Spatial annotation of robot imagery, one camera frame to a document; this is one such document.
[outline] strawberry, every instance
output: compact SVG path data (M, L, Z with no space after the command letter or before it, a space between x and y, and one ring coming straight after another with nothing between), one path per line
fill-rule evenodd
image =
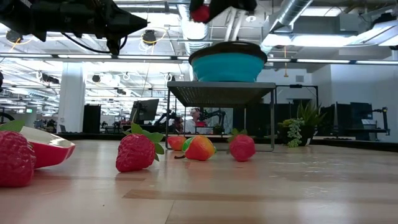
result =
M11 121L0 126L0 187L24 187L33 178L35 152L27 139L16 132L23 125L23 121Z
M246 130L233 130L233 136L228 139L229 151L238 162L245 162L250 159L255 153L254 141L247 136Z
M137 124L131 124L131 132L122 139L118 148L116 168L119 172L130 172L148 168L154 159L159 161L158 154L164 154L159 142L163 134L149 133Z

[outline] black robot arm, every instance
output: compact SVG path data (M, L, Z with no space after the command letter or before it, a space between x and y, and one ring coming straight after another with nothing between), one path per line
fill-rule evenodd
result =
M222 128L224 128L225 111L216 110L216 111L212 111L212 112L207 112L203 108L200 108L200 111L201 111L200 117L199 117L200 121L204 121L206 119L209 119L209 118L212 118L214 116L217 116L218 117L218 123L220 124L220 126Z
M119 54L122 38L147 27L145 19L123 11L112 0L2 0L0 22L43 42L48 31L105 37L114 55Z
M191 0L190 12L195 12L203 5L204 0ZM205 23L210 22L229 7L254 12L257 7L256 0L212 0L209 5L209 18Z

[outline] red object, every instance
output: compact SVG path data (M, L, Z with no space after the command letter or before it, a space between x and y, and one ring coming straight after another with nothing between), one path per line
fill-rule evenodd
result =
M196 121L195 126L196 127L206 127L206 122L205 121Z
M58 165L75 149L74 143L38 129L23 127L21 134L33 145L37 158L35 169Z
M202 5L196 11L190 13L195 22L207 22L210 17L210 8Z
M184 142L186 140L187 139L184 136L173 136L167 138L168 144L172 147L174 151L182 151L182 146L184 145Z
M155 144L143 134L129 134L120 142L116 158L119 172L142 170L154 162Z
M208 160L215 153L215 148L211 141L204 136L195 136L188 149L185 151L187 159L194 159L199 161Z
M35 152L22 134L0 132L0 187L29 185L35 163Z
M232 140L229 150L238 162L248 161L256 153L253 139L244 134L239 134Z

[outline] metal rack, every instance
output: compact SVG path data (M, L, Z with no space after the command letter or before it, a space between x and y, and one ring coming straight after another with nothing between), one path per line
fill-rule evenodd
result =
M237 82L168 82L167 111L170 109L170 93L185 107L245 108L258 103L271 93L271 148L275 148L274 90L275 83ZM166 117L166 147L169 136L169 114Z

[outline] strawberry leaves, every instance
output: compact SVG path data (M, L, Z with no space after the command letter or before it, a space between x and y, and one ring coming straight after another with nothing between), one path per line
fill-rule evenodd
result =
M3 125L0 125L0 131L14 131L20 132L25 125L25 121L15 120L9 121Z
M143 130L138 124L131 123L131 130L129 131L123 131L125 135L129 134L143 134L145 137L147 137L150 141L152 141L155 144L155 160L159 162L159 155L164 155L164 149L163 147L159 144L161 140L163 139L163 134L160 133L150 133L146 130Z
M234 128L232 130L232 136L228 138L228 143L231 143L232 141L234 141L234 139L236 138L237 135L239 134L244 134L244 135L248 135L248 131L246 129L242 130L242 131L238 131L236 128Z

